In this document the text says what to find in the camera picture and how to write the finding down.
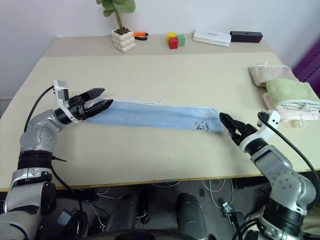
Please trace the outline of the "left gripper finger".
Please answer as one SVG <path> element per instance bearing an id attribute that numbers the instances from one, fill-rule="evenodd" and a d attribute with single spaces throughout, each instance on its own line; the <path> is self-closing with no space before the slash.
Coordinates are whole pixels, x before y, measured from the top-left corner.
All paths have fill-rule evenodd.
<path id="1" fill-rule="evenodd" d="M 82 99 L 82 101 L 90 101 L 99 97 L 104 91 L 105 88 L 96 87 L 80 94 L 79 97 Z"/>
<path id="2" fill-rule="evenodd" d="M 84 117 L 85 118 L 92 118 L 103 111 L 107 110 L 113 103 L 113 99 L 106 99 L 106 100 L 101 100 L 92 106 L 88 107 L 84 111 Z"/>

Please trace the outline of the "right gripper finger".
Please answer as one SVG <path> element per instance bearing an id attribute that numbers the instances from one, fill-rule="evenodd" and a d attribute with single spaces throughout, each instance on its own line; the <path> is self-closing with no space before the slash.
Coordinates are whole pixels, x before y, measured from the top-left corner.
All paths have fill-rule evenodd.
<path id="1" fill-rule="evenodd" d="M 220 112 L 219 118 L 221 123 L 225 126 L 228 132 L 232 135 L 239 134 L 242 135 L 248 130 L 248 127 L 245 123 L 233 119 L 230 115 Z"/>
<path id="2" fill-rule="evenodd" d="M 237 134 L 237 133 L 229 133 L 229 136 L 231 137 L 231 139 L 233 140 L 233 142 L 239 146 L 240 143 L 242 142 L 242 135 L 241 134 Z"/>

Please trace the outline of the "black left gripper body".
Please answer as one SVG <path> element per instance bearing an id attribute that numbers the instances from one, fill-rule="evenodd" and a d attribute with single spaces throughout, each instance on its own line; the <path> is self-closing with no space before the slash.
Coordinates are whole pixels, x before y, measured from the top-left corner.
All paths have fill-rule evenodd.
<path id="1" fill-rule="evenodd" d="M 68 100 L 68 110 L 76 119 L 87 119 L 85 103 L 88 101 L 87 94 L 80 94 Z"/>

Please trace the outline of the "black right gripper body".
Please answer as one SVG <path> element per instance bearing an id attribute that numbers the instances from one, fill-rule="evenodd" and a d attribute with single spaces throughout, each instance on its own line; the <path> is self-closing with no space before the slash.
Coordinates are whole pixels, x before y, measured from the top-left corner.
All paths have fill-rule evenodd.
<path id="1" fill-rule="evenodd" d="M 241 133 L 241 137 L 240 137 L 240 142 L 242 142 L 245 138 L 247 138 L 248 136 L 256 133 L 258 130 L 257 128 L 255 128 L 254 126 L 252 126 L 251 124 L 245 124 L 240 128 L 240 133 Z"/>

